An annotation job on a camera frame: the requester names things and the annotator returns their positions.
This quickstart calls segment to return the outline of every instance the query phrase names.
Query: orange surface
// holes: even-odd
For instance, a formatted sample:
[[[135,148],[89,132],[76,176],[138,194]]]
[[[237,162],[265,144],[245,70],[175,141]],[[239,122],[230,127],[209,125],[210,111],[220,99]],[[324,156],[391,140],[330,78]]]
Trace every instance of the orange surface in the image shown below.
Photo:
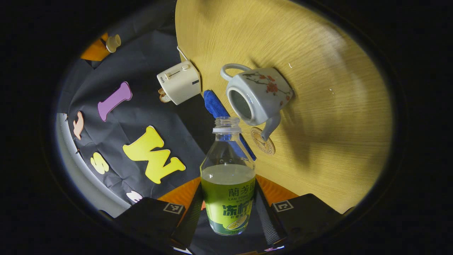
[[[107,41],[108,37],[107,33],[101,36],[104,41]],[[108,54],[110,54],[110,52],[107,50],[105,45],[101,42],[101,40],[97,39],[85,50],[80,58],[92,61],[102,61]]]
[[[296,193],[291,192],[290,190],[285,189],[277,183],[262,176],[256,175],[256,180],[260,184],[269,206],[271,206],[272,203],[298,197]]]
[[[193,196],[197,191],[198,185],[200,184],[200,177],[197,177],[191,181],[184,183],[183,185],[177,187],[176,189],[168,192],[167,194],[161,196],[157,200],[169,202],[178,205],[184,205],[186,210],[184,211],[181,219],[186,215],[187,210],[189,209],[190,203],[192,202]]]

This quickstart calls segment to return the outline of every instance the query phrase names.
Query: bottle label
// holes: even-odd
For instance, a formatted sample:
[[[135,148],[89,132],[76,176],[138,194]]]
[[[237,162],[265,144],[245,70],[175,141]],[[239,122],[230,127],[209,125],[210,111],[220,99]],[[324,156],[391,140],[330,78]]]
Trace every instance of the bottle label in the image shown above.
[[[250,219],[255,177],[234,185],[215,184],[202,178],[201,184],[211,228],[221,235],[242,232]]]

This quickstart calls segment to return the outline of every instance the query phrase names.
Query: coaster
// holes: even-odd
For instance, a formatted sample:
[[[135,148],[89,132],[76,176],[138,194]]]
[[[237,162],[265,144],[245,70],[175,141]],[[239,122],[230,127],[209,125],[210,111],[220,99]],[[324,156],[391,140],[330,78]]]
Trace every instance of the coaster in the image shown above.
[[[268,155],[275,154],[275,146],[272,140],[269,138],[266,142],[261,138],[261,129],[257,127],[252,127],[250,135],[252,135],[253,141],[256,143],[260,150]]]

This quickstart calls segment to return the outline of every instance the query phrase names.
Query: blue towel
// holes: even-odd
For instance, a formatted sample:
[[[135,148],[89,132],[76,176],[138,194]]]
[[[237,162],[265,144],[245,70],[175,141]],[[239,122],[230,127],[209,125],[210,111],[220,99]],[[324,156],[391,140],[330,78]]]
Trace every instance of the blue towel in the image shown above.
[[[225,109],[225,107],[223,107],[219,98],[215,95],[215,93],[212,90],[206,90],[203,95],[204,95],[204,106],[214,116],[214,118],[230,116],[228,114],[227,110]],[[239,139],[241,140],[242,144],[244,145],[244,147],[246,148],[246,150],[252,157],[253,161],[255,161],[256,156],[253,153],[253,151],[250,149],[247,142],[242,137],[242,134],[239,135]]]

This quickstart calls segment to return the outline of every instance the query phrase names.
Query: wooden surface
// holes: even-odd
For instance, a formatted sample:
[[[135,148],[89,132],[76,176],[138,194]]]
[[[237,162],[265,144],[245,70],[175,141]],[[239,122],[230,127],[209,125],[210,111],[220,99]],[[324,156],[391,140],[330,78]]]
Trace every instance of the wooden surface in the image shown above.
[[[293,87],[270,136],[274,155],[257,148],[252,127],[241,122],[257,174],[298,195],[313,193],[340,213],[366,195],[386,163],[392,110],[378,70],[347,34],[283,0],[178,0],[175,19],[202,90],[213,90],[232,116],[224,64],[273,67]]]

